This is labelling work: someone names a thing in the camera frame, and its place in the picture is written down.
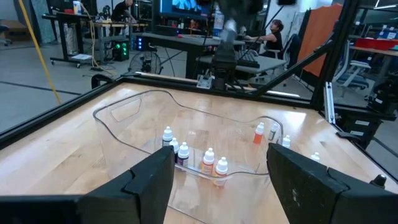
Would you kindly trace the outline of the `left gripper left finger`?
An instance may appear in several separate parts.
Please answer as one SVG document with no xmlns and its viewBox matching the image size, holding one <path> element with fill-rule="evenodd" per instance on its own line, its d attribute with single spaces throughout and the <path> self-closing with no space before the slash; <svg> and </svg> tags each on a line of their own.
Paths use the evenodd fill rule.
<svg viewBox="0 0 398 224">
<path fill-rule="evenodd" d="M 174 165 L 164 146 L 87 194 L 2 196 L 1 223 L 163 223 Z"/>
</svg>

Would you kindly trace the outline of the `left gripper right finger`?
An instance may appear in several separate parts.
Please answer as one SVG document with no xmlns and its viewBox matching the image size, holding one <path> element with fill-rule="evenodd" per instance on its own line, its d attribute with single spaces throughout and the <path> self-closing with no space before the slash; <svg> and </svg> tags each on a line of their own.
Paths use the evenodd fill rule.
<svg viewBox="0 0 398 224">
<path fill-rule="evenodd" d="M 397 194 L 270 143 L 267 169 L 290 223 L 397 223 Z"/>
</svg>

